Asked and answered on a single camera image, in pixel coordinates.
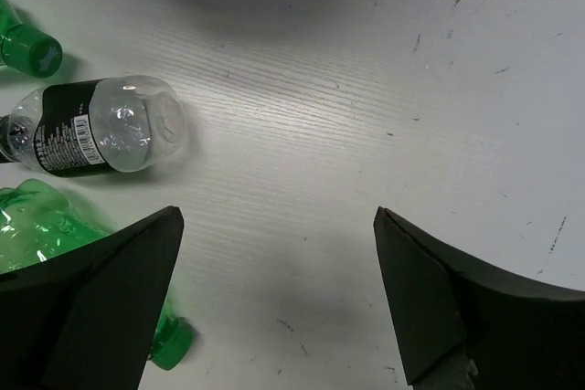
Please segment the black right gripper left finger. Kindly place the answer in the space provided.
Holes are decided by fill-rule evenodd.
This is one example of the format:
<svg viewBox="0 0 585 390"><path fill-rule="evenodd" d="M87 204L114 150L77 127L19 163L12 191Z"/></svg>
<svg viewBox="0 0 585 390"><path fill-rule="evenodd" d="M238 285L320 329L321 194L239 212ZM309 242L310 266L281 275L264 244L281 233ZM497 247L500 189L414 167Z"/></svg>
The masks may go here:
<svg viewBox="0 0 585 390"><path fill-rule="evenodd" d="M1 277L4 389L135 389L184 230L168 206Z"/></svg>

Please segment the green bottle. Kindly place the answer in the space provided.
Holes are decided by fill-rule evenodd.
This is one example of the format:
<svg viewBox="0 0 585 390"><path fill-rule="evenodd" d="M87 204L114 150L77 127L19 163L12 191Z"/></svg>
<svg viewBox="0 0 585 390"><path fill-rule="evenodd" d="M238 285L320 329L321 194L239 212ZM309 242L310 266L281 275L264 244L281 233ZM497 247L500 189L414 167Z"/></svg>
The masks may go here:
<svg viewBox="0 0 585 390"><path fill-rule="evenodd" d="M1 189L1 272L23 269L105 238L113 230L82 215L58 189L38 179ZM149 360L170 371L192 347L195 333L167 293L154 330Z"/></svg>
<svg viewBox="0 0 585 390"><path fill-rule="evenodd" d="M8 0L1 0L1 65L45 79L60 68L63 49L52 36L21 20Z"/></svg>

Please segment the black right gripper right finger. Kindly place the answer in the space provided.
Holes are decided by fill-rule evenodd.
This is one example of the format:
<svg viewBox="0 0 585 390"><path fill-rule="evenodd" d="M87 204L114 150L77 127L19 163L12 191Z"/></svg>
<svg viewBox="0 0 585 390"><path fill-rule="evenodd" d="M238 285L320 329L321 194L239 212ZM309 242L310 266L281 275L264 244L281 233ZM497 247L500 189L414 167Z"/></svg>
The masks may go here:
<svg viewBox="0 0 585 390"><path fill-rule="evenodd" d="M378 261L415 389L581 389L584 294L454 248L379 208Z"/></svg>

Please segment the clear bottle black label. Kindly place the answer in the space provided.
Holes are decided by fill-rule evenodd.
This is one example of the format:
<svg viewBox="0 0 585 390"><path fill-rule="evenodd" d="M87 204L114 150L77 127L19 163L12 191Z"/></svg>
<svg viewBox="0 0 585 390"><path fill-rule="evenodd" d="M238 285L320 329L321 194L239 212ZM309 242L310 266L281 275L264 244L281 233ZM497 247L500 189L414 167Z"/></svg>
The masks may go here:
<svg viewBox="0 0 585 390"><path fill-rule="evenodd" d="M186 115L163 80L138 75L51 85L1 118L1 161L57 177L134 173L186 141Z"/></svg>

